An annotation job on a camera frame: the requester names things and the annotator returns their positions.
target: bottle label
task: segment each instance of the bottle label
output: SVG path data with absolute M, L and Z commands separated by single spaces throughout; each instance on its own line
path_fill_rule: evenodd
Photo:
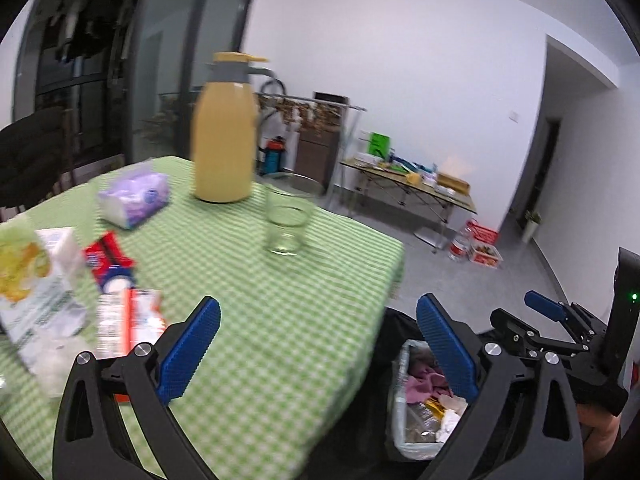
M 458 241 L 453 240 L 449 250 L 451 251 L 451 253 L 455 254 L 456 256 L 464 256 L 465 254 L 465 248 L 464 246 L 462 246 Z

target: red basket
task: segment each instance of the red basket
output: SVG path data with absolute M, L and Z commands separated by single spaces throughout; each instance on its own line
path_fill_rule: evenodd
M 498 233 L 489 229 L 487 227 L 482 227 L 475 220 L 469 220 L 466 223 L 471 232 L 474 234 L 474 239 L 482 242 L 483 244 L 495 245 L 496 240 L 498 239 Z

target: glass cup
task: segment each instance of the glass cup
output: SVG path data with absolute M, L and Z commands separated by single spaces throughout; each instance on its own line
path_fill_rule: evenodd
M 267 249 L 276 254 L 298 254 L 324 188 L 315 180 L 294 173 L 271 173 L 263 182 Z

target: green box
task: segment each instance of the green box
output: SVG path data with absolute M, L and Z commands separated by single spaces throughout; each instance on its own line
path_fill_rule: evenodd
M 391 138 L 386 135 L 380 135 L 375 132 L 371 134 L 369 139 L 369 155 L 380 156 L 386 160 L 391 149 Z

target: tablecloth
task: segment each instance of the tablecloth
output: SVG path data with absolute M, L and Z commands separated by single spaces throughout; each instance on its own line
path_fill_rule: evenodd
M 34 228 L 75 227 L 82 246 L 114 229 L 137 261 L 139 286 L 162 291 L 167 323 L 184 320 L 203 296 L 216 298 L 220 330 L 171 410 L 221 480 L 292 478 L 364 378 L 385 300 L 401 279 L 402 244 L 318 210 L 305 251 L 278 256 L 264 249 L 263 186 L 213 205 L 193 197 L 189 161 L 163 157 L 154 168 L 169 175 L 172 201 L 133 231 L 98 218 L 96 193 L 113 173 L 27 215 Z M 98 290 L 88 271 L 75 294 L 89 309 L 82 335 L 94 345 Z M 44 397 L 5 337 L 0 373 L 11 389 L 0 416 L 49 479 L 59 401 Z M 121 410 L 143 465 L 162 474 L 132 409 Z

